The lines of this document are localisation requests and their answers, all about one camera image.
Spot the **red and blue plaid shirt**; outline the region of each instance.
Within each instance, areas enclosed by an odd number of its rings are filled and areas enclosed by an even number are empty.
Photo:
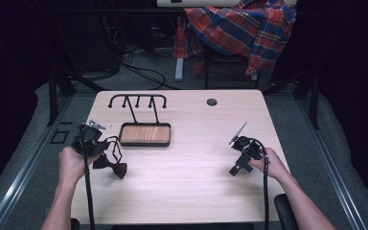
[[[296,11],[284,0],[241,0],[231,9],[214,7],[185,9],[175,39],[176,58],[198,57],[195,72],[203,70],[205,44],[224,55],[249,59],[248,75],[270,66],[291,36]]]

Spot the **person's right arm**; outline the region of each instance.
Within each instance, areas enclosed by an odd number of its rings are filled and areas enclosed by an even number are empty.
[[[292,212],[300,229],[335,229],[331,222],[318,209],[312,200],[300,188],[295,178],[286,169],[283,162],[273,149],[266,149],[268,155],[268,176],[276,179],[286,192]],[[264,169],[264,158],[250,160],[249,165]]]

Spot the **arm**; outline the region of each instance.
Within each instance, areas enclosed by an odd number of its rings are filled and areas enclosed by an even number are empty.
[[[88,158],[91,164],[97,157]],[[49,215],[41,229],[70,229],[71,228],[71,202],[76,190],[77,182],[84,174],[82,155],[73,148],[66,147],[59,154],[59,180],[55,198]]]
[[[289,204],[300,229],[335,229],[331,222],[318,209],[300,188],[295,178],[286,169],[273,149],[266,149],[269,159],[268,176],[276,179],[287,194]],[[264,169],[264,160],[251,160],[250,166]]]

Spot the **white tabletop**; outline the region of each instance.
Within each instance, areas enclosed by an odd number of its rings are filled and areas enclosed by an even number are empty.
[[[132,122],[129,109],[116,99],[122,93],[162,94],[167,108],[156,100],[161,123],[172,128],[166,148],[122,148],[127,174],[119,179],[110,168],[92,170],[91,186],[98,224],[159,224],[264,221],[263,174],[255,169],[232,176],[229,170],[241,155],[228,145],[247,122],[241,135],[275,149],[285,162],[282,147],[258,90],[169,90],[100,92],[88,120],[106,127],[103,138],[118,135],[122,123]],[[217,100],[210,106],[208,99]],[[138,122],[155,122],[146,99],[135,108]],[[108,150],[107,156],[114,161]],[[277,220],[273,199],[284,191],[268,179],[270,220]],[[72,218],[89,223],[85,183],[81,179],[72,204]]]
[[[181,3],[172,3],[171,0],[157,0],[158,7],[232,7],[239,3],[239,0],[182,0]],[[289,6],[295,6],[297,0],[285,0]]]

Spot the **forearm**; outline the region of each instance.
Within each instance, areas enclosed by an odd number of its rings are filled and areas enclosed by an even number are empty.
[[[41,229],[70,229],[71,203],[76,190],[74,183],[59,183],[49,215]]]
[[[279,179],[300,229],[334,229],[291,174]]]

